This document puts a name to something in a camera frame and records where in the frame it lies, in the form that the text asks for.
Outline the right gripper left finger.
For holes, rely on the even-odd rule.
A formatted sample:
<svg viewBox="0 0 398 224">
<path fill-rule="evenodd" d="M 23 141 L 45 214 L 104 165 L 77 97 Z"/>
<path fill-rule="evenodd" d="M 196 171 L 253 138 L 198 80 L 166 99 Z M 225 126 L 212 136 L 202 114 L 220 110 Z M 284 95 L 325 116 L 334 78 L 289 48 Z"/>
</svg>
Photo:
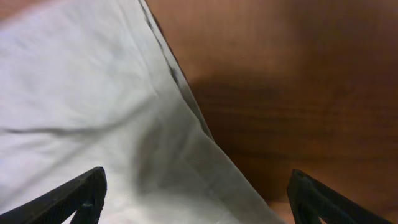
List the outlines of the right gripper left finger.
<svg viewBox="0 0 398 224">
<path fill-rule="evenodd" d="M 97 224 L 107 191 L 103 167 L 75 177 L 46 194 L 1 214 L 2 224 L 63 223 Z"/>
</svg>

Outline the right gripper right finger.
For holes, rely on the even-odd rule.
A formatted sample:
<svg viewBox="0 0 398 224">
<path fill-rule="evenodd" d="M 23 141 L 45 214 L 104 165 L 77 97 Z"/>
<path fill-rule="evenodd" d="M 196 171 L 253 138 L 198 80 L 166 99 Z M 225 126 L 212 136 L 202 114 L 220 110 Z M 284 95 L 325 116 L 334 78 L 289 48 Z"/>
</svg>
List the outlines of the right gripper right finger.
<svg viewBox="0 0 398 224">
<path fill-rule="evenodd" d="M 296 224 L 391 224 L 298 169 L 287 196 Z"/>
</svg>

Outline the khaki green shorts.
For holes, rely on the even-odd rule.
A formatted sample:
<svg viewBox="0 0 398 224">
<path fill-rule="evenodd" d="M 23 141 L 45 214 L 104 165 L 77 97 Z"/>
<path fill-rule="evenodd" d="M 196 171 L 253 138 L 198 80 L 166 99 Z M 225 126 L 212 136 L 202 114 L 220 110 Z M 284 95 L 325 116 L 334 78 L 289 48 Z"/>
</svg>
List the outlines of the khaki green shorts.
<svg viewBox="0 0 398 224">
<path fill-rule="evenodd" d="M 101 166 L 101 223 L 280 223 L 214 142 L 144 1 L 1 22 L 1 211 Z"/>
</svg>

